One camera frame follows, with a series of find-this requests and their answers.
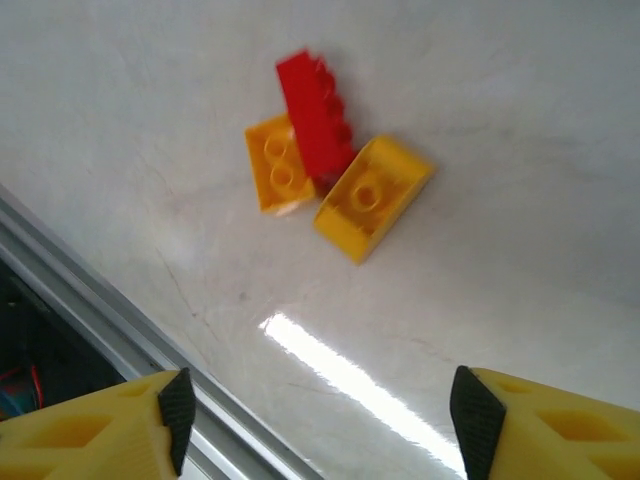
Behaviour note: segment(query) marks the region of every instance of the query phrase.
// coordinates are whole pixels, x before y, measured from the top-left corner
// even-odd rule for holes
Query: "lego brick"
[[[260,211],[282,214],[314,198],[287,114],[245,131]]]
[[[366,259],[435,166],[396,140],[371,140],[320,205],[314,225],[355,263]]]
[[[322,57],[303,50],[276,65],[307,174],[339,177],[356,156],[335,78]]]
[[[469,480],[640,478],[640,412],[468,367],[450,408]]]
[[[186,369],[122,383],[0,423],[0,478],[175,479],[194,418]]]

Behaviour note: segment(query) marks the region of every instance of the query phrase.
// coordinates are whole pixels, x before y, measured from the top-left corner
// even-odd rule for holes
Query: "metal rail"
[[[0,259],[127,380],[191,370],[197,410],[188,455],[210,478],[322,478],[1,186]]]

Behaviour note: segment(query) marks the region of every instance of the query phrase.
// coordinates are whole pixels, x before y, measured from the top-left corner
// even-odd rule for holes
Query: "black rubber pad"
[[[171,432],[169,455],[176,475],[182,475],[191,427],[196,417],[196,396],[189,369],[183,368],[158,394],[162,423]]]
[[[456,370],[449,410],[469,480],[488,480],[506,407],[468,367]]]

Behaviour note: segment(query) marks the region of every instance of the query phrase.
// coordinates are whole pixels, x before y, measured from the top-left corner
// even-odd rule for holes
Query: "toy brick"
[[[315,196],[287,114],[245,131],[260,211],[283,214]]]
[[[356,156],[335,78],[321,57],[303,50],[276,65],[307,174],[339,177]]]
[[[640,412],[468,367],[450,409],[469,480],[640,478]]]
[[[394,139],[376,137],[326,196],[314,225],[360,263],[434,173],[432,163]]]

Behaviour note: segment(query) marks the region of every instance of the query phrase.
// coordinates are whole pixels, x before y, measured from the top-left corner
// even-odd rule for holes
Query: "yellow lego brick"
[[[315,196],[295,141],[289,115],[284,114],[245,131],[260,211],[287,213]]]
[[[640,479],[640,412],[459,367],[451,416],[469,480]]]
[[[325,197],[313,223],[361,263],[435,170],[431,162],[393,138],[375,137]]]
[[[16,417],[0,423],[0,479],[175,479],[194,414],[183,370]]]

